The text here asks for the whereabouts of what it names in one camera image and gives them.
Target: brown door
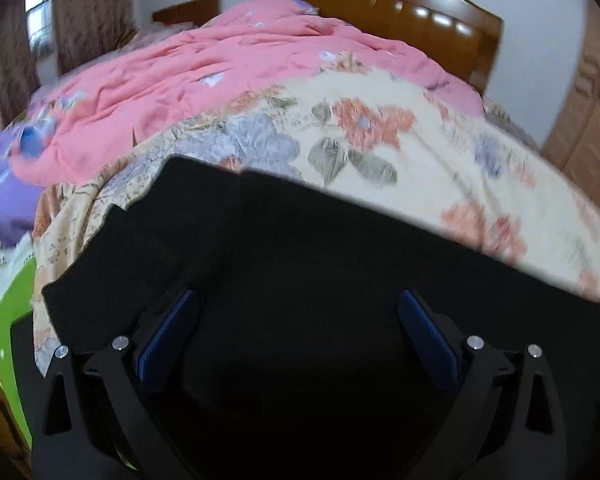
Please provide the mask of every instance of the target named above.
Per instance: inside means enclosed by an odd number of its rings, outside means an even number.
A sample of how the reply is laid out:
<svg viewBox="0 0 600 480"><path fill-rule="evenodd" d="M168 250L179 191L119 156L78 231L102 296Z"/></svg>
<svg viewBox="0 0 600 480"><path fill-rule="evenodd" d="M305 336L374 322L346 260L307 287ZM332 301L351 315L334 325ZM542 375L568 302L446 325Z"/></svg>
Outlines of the brown door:
<svg viewBox="0 0 600 480"><path fill-rule="evenodd" d="M573 86L542 155L600 208L600 9L592 0Z"/></svg>

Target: floral bedspread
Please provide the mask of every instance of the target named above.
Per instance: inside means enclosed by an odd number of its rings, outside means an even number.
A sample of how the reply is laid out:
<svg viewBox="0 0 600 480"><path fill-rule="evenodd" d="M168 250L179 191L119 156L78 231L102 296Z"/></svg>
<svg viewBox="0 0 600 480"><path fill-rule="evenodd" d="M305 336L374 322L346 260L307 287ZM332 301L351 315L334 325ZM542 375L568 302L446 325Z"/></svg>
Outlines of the floral bedspread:
<svg viewBox="0 0 600 480"><path fill-rule="evenodd" d="M77 258L107 209L142 196L174 154L267 171L366 203L600 300L600 213L587 198L484 120L342 55L312 78L244 94L167 128L83 186L45 191L34 228L32 298L43 373L59 341L42 287Z"/></svg>

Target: blue pad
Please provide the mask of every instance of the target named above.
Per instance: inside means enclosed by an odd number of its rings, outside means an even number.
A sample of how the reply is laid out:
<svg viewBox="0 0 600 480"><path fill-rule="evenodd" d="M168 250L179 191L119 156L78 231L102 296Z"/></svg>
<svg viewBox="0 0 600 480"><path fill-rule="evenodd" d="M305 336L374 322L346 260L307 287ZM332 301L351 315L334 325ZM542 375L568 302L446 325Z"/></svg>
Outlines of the blue pad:
<svg viewBox="0 0 600 480"><path fill-rule="evenodd" d="M143 393L154 394L164 388L173 365L199 319L198 297L187 290L136 361L136 374Z"/></svg>
<svg viewBox="0 0 600 480"><path fill-rule="evenodd" d="M436 387L456 393L461 386L458 356L409 290L400 295L398 317Z"/></svg>

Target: purple blanket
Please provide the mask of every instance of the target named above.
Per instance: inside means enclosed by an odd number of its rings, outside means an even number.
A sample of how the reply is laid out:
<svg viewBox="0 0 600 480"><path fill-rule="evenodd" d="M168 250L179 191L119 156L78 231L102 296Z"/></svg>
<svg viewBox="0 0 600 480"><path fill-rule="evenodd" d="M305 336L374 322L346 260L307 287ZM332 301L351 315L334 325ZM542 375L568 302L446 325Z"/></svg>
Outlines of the purple blanket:
<svg viewBox="0 0 600 480"><path fill-rule="evenodd" d="M26 231L31 231L38 198L44 190L25 184L11 173L8 154L15 136L16 128L0 134L0 242L5 247L15 246Z"/></svg>

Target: curtain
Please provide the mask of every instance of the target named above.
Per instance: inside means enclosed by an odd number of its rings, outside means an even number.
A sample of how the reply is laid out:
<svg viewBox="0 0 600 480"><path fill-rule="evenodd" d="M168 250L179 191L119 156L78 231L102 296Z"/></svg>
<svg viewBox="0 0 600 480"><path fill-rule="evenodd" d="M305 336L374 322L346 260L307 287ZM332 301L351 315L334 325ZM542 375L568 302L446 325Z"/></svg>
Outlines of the curtain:
<svg viewBox="0 0 600 480"><path fill-rule="evenodd" d="M0 120L10 123L29 105L39 88L36 61L29 48L24 0L0 5Z"/></svg>
<svg viewBox="0 0 600 480"><path fill-rule="evenodd" d="M133 0L53 0L53 13L62 74L115 50L134 28Z"/></svg>

